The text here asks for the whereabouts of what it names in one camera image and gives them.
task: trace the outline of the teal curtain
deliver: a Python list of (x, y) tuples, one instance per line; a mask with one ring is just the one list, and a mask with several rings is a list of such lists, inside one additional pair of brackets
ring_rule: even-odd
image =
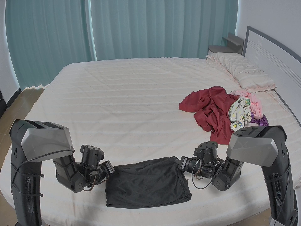
[(7, 0), (6, 33), (21, 89), (49, 84), (71, 63), (91, 61), (85, 0)]
[(6, 32), (21, 88), (70, 63), (204, 58), (235, 32), (238, 0), (7, 0)]
[(97, 60), (204, 58), (235, 32), (238, 0), (91, 0)]

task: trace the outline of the wall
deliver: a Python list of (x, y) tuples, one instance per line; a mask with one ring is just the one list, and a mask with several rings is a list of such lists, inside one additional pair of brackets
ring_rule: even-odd
[(239, 0), (235, 34), (251, 26), (301, 56), (301, 0)]
[(5, 2), (0, 0), (0, 91), (7, 103), (20, 87), (8, 50), (5, 31)]

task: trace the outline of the pillow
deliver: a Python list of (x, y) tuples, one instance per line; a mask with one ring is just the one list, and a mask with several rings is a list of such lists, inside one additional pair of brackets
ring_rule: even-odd
[(275, 82), (244, 56), (236, 53), (214, 53), (206, 56), (224, 67), (249, 92), (276, 89)]

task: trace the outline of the white headboard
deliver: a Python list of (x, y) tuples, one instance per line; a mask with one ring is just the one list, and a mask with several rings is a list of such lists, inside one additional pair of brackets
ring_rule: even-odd
[(275, 81), (277, 94), (300, 124), (301, 57), (282, 43), (250, 26), (246, 32), (243, 56)]

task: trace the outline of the bed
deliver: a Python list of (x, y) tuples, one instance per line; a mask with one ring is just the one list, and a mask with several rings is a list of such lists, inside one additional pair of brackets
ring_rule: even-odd
[[(245, 57), (265, 70), (278, 87), (277, 92), (267, 90), (256, 92), (256, 95), (270, 125), (282, 125), (288, 135), (286, 145), (296, 187), (301, 182), (301, 128), (297, 120), (300, 114), (295, 110), (296, 100), (287, 94), (288, 88), (283, 88), (271, 72), (276, 68), (272, 63), (277, 61), (279, 68), (293, 56), (250, 27), (247, 39)], [(281, 54), (282, 63), (277, 58), (267, 63), (262, 54), (272, 54), (272, 58)], [(297, 62), (300, 66), (301, 59), (295, 59), (294, 66)], [(301, 75), (300, 67), (296, 68), (293, 79), (288, 74), (287, 80), (292, 84), (295, 75), (298, 78)], [(180, 111), (179, 102), (192, 91), (216, 85), (224, 87), (228, 93), (241, 89), (225, 68), (210, 59), (137, 58), (71, 64), (45, 89), (26, 119), (68, 127), (76, 161), (81, 160), (82, 144), (100, 147), (105, 160), (113, 165), (160, 157), (190, 157), (195, 147), (209, 141), (210, 132), (196, 124), (192, 113)], [(227, 146), (219, 145), (220, 158), (226, 157), (226, 149)], [(14, 207), (10, 193), (10, 161), (11, 149), (0, 173), (0, 190)], [(213, 186), (198, 190), (189, 180), (190, 201), (148, 209), (106, 207), (104, 184), (91, 192), (71, 192), (57, 182), (51, 160), (42, 163), (42, 173), (45, 178), (41, 179), (41, 193), (44, 194), (41, 213), (51, 226), (225, 226), (269, 208), (261, 167), (248, 163), (244, 164), (240, 179), (225, 192)], [(185, 173), (185, 176), (189, 179), (190, 175)], [(205, 186), (208, 181), (196, 183)]]

